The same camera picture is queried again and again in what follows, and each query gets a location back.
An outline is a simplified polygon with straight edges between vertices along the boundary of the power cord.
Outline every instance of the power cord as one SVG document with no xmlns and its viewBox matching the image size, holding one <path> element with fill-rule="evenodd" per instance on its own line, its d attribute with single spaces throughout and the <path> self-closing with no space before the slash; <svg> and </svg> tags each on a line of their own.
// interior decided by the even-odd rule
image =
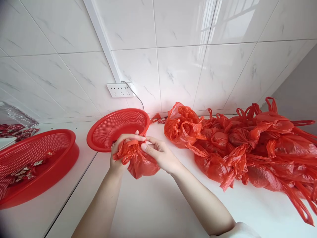
<svg viewBox="0 0 317 238">
<path fill-rule="evenodd" d="M 124 82 L 124 83 L 131 89 L 131 91 L 133 92 L 132 88 L 127 84 L 126 81 L 121 80 L 121 82 Z M 140 100 L 140 102 L 142 103 L 143 111 L 145 111 L 145 110 L 144 110 L 143 102 L 142 102 L 141 99 L 137 96 L 137 94 L 136 94 L 135 92 L 133 92 L 133 93 L 134 93 L 134 95 Z"/>
</svg>

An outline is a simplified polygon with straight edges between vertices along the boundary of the red basket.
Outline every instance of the red basket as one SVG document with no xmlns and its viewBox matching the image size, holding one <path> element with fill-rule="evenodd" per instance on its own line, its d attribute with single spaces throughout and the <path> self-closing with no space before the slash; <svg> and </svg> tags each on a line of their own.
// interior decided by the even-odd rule
<svg viewBox="0 0 317 238">
<path fill-rule="evenodd" d="M 111 152 L 111 145 L 121 134 L 145 135 L 150 125 L 148 114 L 140 109 L 127 108 L 112 112 L 97 121 L 87 135 L 88 146 L 98 152 Z"/>
<path fill-rule="evenodd" d="M 75 138 L 71 130 L 52 130 L 0 151 L 0 209 L 27 202 L 62 179 L 78 159 L 79 148 Z M 49 150 L 55 154 L 45 164 L 36 167 L 36 178 L 8 188 L 11 179 L 5 178 L 7 175 L 28 163 L 45 159 Z"/>
</svg>

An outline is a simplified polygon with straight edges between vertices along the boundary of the electrical outlet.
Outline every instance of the electrical outlet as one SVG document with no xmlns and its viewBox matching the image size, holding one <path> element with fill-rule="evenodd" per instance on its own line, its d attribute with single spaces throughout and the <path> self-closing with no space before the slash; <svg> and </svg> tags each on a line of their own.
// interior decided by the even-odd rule
<svg viewBox="0 0 317 238">
<path fill-rule="evenodd" d="M 131 98 L 134 97 L 135 88 L 131 82 L 125 83 L 113 83 L 113 84 L 107 84 L 107 88 L 113 98 Z"/>
</svg>

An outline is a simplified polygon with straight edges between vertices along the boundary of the pile of red plastic bags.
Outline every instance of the pile of red plastic bags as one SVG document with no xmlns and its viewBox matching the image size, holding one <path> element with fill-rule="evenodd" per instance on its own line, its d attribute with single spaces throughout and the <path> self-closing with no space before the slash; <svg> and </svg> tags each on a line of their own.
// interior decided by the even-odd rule
<svg viewBox="0 0 317 238">
<path fill-rule="evenodd" d="M 228 119 L 222 114 L 199 118 L 177 102 L 168 112 L 164 133 L 179 148 L 195 153 L 195 162 L 225 191 L 234 179 L 243 184 L 287 194 L 302 219 L 313 219 L 301 201 L 305 198 L 317 214 L 317 136 L 299 126 L 315 121 L 290 121 L 277 113 L 273 98 L 267 97 L 269 111 L 258 104 Z"/>
</svg>

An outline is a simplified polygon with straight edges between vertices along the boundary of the gray wall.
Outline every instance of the gray wall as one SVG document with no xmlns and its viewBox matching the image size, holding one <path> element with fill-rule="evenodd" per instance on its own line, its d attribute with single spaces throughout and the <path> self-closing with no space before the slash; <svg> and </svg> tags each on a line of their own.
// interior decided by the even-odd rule
<svg viewBox="0 0 317 238">
<path fill-rule="evenodd" d="M 317 120 L 317 45 L 273 93 L 278 113 L 290 120 Z M 300 127 L 317 135 L 317 124 Z"/>
</svg>

